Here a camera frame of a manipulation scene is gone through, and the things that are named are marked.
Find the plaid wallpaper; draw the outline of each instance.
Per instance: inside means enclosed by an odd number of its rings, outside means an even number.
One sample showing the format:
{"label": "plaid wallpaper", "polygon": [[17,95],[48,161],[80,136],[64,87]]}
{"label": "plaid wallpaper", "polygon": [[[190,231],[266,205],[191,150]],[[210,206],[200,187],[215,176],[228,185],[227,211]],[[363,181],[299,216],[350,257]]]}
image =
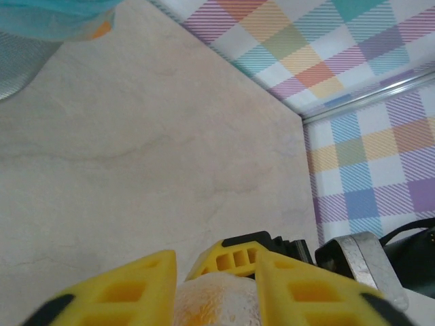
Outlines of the plaid wallpaper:
{"label": "plaid wallpaper", "polygon": [[435,84],[304,131],[320,242],[435,216]]}
{"label": "plaid wallpaper", "polygon": [[301,115],[435,60],[433,0],[151,0]]}
{"label": "plaid wallpaper", "polygon": [[358,90],[355,90],[353,92],[348,92],[347,94],[343,96],[339,96],[331,101],[324,102],[320,105],[317,105],[313,107],[312,109],[307,109],[306,111],[302,112],[300,115],[302,118],[312,116],[316,113],[322,113],[325,112],[333,107],[336,107],[337,105],[347,103],[355,98],[358,98],[360,96],[364,96],[366,94],[372,94],[373,92],[376,92],[378,90],[384,89],[386,86],[393,85],[396,82],[401,82],[403,80],[406,80],[408,78],[417,77],[421,74],[422,71],[433,71],[435,68],[435,61],[427,62],[423,65],[419,65],[413,69],[406,70],[402,73],[398,73],[394,75],[393,77],[383,79],[381,81],[378,81],[376,83],[373,83],[369,86],[360,88]]}

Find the teal plastic bag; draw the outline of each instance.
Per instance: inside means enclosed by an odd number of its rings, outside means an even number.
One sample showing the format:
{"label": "teal plastic bag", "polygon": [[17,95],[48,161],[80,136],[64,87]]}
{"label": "teal plastic bag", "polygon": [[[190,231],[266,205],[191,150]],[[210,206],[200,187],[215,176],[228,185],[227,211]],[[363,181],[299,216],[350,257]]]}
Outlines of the teal plastic bag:
{"label": "teal plastic bag", "polygon": [[44,41],[94,39],[110,31],[122,0],[0,0],[0,31]]}

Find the pastel plaid wall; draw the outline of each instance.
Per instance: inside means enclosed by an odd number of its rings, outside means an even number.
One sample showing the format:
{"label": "pastel plaid wall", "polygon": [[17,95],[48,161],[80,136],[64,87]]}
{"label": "pastel plaid wall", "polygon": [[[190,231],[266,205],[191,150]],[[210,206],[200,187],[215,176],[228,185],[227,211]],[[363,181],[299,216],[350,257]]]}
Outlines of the pastel plaid wall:
{"label": "pastel plaid wall", "polygon": [[300,114],[435,60],[433,0],[152,0]]}
{"label": "pastel plaid wall", "polygon": [[322,113],[329,109],[332,109],[333,107],[336,107],[340,104],[348,103],[349,101],[359,98],[360,96],[364,96],[367,94],[373,94],[373,92],[383,90],[386,86],[393,85],[394,83],[401,82],[403,80],[406,80],[408,78],[417,77],[420,76],[422,72],[428,72],[433,71],[435,69],[435,61],[430,61],[427,63],[424,63],[420,66],[417,66],[413,69],[406,70],[402,73],[398,73],[394,75],[393,77],[378,81],[376,83],[373,83],[369,86],[360,88],[358,90],[355,90],[353,92],[348,92],[346,95],[337,97],[331,101],[324,102],[320,105],[317,105],[313,107],[312,109],[308,109],[304,112],[302,112],[300,115],[302,118],[304,117],[310,117],[312,115],[315,115],[316,113]]}
{"label": "pastel plaid wall", "polygon": [[435,84],[305,132],[321,242],[435,216]]}

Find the orange object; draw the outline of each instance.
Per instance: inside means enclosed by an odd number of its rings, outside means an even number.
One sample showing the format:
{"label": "orange object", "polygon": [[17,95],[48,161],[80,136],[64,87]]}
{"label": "orange object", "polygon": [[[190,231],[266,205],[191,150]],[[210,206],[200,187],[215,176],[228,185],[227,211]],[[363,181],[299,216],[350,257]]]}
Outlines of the orange object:
{"label": "orange object", "polygon": [[111,24],[108,21],[105,21],[101,26],[97,29],[97,31],[92,36],[92,39],[97,39],[99,37],[102,37],[103,35],[107,34],[111,31]]}
{"label": "orange object", "polygon": [[261,326],[256,282],[208,273],[177,288],[173,326]]}

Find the yellow plastic part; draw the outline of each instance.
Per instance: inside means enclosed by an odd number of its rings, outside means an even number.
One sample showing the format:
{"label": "yellow plastic part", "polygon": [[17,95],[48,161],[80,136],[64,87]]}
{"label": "yellow plastic part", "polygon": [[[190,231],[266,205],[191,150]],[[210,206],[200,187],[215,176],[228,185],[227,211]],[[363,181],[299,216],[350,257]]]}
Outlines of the yellow plastic part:
{"label": "yellow plastic part", "polygon": [[256,265],[262,326],[390,326],[360,297],[372,287],[270,251]]}
{"label": "yellow plastic part", "polygon": [[236,276],[248,276],[256,271],[256,253],[268,251],[256,241],[222,246],[223,240],[201,253],[186,277],[194,280],[211,272],[226,272]]}
{"label": "yellow plastic part", "polygon": [[171,326],[177,263],[161,251],[59,293],[75,299],[50,326]]}

